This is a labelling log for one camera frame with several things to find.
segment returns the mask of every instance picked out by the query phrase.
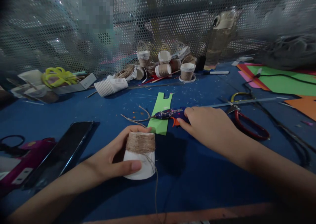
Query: blue table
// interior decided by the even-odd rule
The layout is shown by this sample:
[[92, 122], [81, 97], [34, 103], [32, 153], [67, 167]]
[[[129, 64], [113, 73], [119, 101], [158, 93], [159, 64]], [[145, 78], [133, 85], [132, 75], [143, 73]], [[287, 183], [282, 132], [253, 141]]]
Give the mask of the blue table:
[[[88, 90], [65, 95], [61, 97], [63, 101], [44, 106], [19, 100], [0, 112], [0, 137], [21, 134], [26, 141], [46, 137], [59, 140], [73, 122], [98, 121], [100, 125], [80, 158], [84, 160], [132, 124], [120, 114], [140, 119], [145, 115], [140, 114], [138, 105], [151, 112], [155, 104], [154, 96], [158, 92], [165, 93], [165, 96], [174, 93], [171, 107], [177, 108], [219, 104], [222, 102], [218, 97], [228, 99], [237, 90], [245, 91], [241, 86], [244, 80], [237, 73], [238, 69], [230, 64], [218, 67], [221, 71], [230, 71], [228, 75], [197, 75], [198, 80], [187, 85], [123, 90], [108, 98], [98, 94], [86, 98], [93, 92]], [[178, 80], [163, 80], [161, 84], [173, 82]], [[257, 98], [297, 98], [261, 89], [253, 91]], [[264, 106], [306, 142], [314, 144], [315, 127], [301, 123], [302, 120], [312, 120], [275, 101], [265, 102]], [[262, 142], [265, 146], [299, 163], [299, 157], [285, 135], [261, 110], [250, 104], [242, 105], [241, 108], [244, 114], [270, 132], [271, 139]], [[182, 128], [172, 127], [172, 120], [169, 121], [166, 136], [156, 135], [156, 146], [159, 212], [204, 210], [277, 200], [277, 196], [265, 183], [207, 149]], [[313, 165], [316, 156], [312, 152], [310, 154]], [[312, 166], [312, 171], [316, 171], [315, 166]], [[95, 221], [155, 213], [155, 185], [156, 176], [143, 181], [125, 178], [110, 180], [78, 196], [62, 218], [68, 222]], [[1, 210], [8, 215], [32, 195], [30, 191], [15, 190], [1, 200]]]

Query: phone screen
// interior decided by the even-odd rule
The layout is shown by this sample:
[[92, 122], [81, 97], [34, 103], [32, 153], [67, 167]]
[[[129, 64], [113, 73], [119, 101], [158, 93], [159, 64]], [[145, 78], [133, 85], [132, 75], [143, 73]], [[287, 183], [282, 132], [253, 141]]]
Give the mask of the phone screen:
[[83, 145], [92, 125], [93, 121], [73, 123], [46, 159], [30, 175], [23, 189], [44, 188], [67, 172], [69, 164], [73, 161], [79, 147]]

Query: green paper strip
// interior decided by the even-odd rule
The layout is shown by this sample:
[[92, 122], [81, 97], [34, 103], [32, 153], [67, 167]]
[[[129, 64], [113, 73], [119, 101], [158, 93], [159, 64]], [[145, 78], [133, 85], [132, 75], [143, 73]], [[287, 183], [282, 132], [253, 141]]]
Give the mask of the green paper strip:
[[[257, 71], [260, 67], [258, 66], [249, 66], [247, 68], [254, 74], [257, 74]], [[269, 67], [262, 67], [261, 74], [265, 75], [274, 75], [274, 74], [286, 74], [297, 79], [304, 81], [316, 83], [316, 78], [314, 75], [301, 74], [291, 71], [284, 71], [278, 69], [272, 69]], [[307, 84], [303, 82], [296, 81], [294, 79], [284, 77], [284, 76], [273, 76], [265, 77], [262, 76], [259, 78], [272, 92], [277, 93], [286, 93], [286, 94], [295, 94], [295, 95], [304, 95], [304, 96], [316, 96], [316, 85]]]
[[[152, 111], [151, 116], [153, 116], [157, 112], [170, 109], [171, 99], [172, 99], [172, 93], [170, 94], [168, 99], [164, 99], [164, 93], [159, 92], [156, 103], [155, 103], [155, 107], [154, 107], [154, 110]], [[149, 120], [147, 127], [152, 128], [151, 130], [152, 133], [166, 135], [167, 128], [168, 128], [168, 120], [160, 120], [156, 118], [151, 118]]]

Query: fingernail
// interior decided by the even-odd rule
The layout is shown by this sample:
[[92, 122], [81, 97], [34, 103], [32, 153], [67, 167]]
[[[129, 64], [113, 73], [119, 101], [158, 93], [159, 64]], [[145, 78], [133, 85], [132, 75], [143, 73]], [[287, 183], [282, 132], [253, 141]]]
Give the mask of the fingernail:
[[140, 170], [142, 168], [142, 163], [140, 161], [133, 161], [132, 162], [132, 170]]

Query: metal mesh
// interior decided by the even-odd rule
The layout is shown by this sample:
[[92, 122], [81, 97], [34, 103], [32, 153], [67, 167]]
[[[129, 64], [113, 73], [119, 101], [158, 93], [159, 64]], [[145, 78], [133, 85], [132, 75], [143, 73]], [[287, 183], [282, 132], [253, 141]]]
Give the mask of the metal mesh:
[[114, 74], [137, 61], [137, 43], [153, 60], [182, 41], [204, 55], [214, 17], [238, 11], [223, 58], [251, 55], [278, 35], [315, 32], [316, 0], [9, 0], [0, 31], [2, 78], [48, 67]]

